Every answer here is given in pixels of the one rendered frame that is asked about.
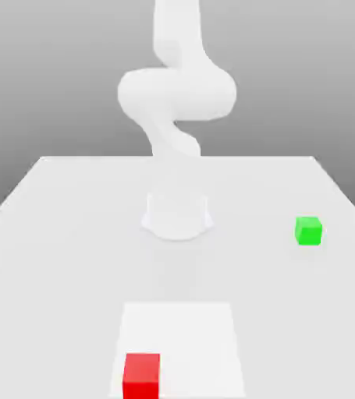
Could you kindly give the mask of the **small green cube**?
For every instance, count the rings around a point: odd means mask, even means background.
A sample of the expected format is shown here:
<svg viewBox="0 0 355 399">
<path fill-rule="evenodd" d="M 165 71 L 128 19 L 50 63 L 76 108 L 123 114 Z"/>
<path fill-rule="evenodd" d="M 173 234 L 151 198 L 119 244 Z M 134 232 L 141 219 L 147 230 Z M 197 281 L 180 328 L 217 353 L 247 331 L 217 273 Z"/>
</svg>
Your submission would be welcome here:
<svg viewBox="0 0 355 399">
<path fill-rule="evenodd" d="M 294 235 L 299 245 L 320 245 L 323 227 L 313 216 L 296 217 Z"/>
</svg>

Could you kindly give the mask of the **small red cube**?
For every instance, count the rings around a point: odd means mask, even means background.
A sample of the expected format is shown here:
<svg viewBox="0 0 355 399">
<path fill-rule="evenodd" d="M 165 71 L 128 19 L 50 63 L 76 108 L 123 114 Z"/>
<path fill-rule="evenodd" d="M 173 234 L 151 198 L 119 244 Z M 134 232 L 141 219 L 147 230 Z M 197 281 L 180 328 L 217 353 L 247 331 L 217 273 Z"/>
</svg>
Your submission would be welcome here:
<svg viewBox="0 0 355 399">
<path fill-rule="evenodd" d="M 122 375 L 123 399 L 159 399 L 160 355 L 127 353 Z"/>
</svg>

